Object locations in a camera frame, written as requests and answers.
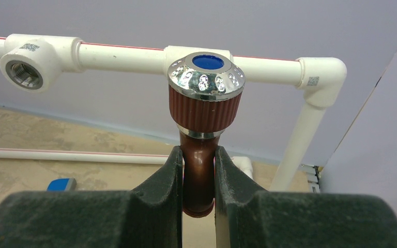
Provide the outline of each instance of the concrete floor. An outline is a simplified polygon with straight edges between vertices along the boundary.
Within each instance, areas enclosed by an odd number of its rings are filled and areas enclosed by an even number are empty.
[[[0,109],[0,148],[169,154],[172,147],[144,138]],[[0,159],[0,202],[13,192],[45,190],[52,180],[63,177],[75,178],[77,190],[130,190],[159,167]],[[254,180],[267,189],[277,166],[254,162],[253,169]],[[296,174],[291,191],[309,191],[305,173]],[[215,247],[214,213],[201,219],[184,214],[183,224],[184,247]]]

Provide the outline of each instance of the brown faucet body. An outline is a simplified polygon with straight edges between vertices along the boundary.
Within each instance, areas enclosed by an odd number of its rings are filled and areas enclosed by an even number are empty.
[[[219,136],[197,139],[180,134],[180,148],[185,160],[183,209],[189,216],[207,216],[213,209],[213,159],[219,139]]]
[[[225,101],[201,101],[188,98],[169,86],[170,113],[176,123],[188,130],[202,133],[219,132],[235,119],[241,94]],[[180,132],[185,170],[183,209],[186,214],[200,218],[213,209],[213,159],[220,135],[212,138],[193,138]]]
[[[227,57],[196,52],[172,62],[167,77],[185,160],[183,210],[200,218],[213,209],[215,150],[235,119],[245,75]]]

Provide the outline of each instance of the white pipe on floor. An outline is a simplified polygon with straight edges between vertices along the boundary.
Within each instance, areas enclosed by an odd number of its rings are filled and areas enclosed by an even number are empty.
[[[166,155],[0,148],[0,159],[32,159],[126,164],[165,164],[167,158],[168,156]],[[242,170],[248,177],[253,179],[252,162],[248,157],[233,157],[232,160],[240,170]]]

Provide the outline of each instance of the threaded metal insert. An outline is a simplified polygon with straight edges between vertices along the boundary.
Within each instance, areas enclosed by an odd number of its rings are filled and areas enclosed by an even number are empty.
[[[25,89],[39,89],[43,85],[39,71],[25,62],[10,61],[5,66],[5,70],[13,82]]]

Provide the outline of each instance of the barcode sticker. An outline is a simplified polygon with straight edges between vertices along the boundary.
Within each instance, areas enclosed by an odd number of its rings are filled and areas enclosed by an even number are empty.
[[[32,52],[34,52],[38,48],[39,48],[38,45],[34,45],[34,44],[31,44],[31,43],[26,43],[26,44],[24,44],[23,46],[20,47],[20,49],[27,49],[27,50],[30,50]]]
[[[319,82],[319,77],[318,76],[311,76],[308,79],[307,86],[317,86],[318,82]]]

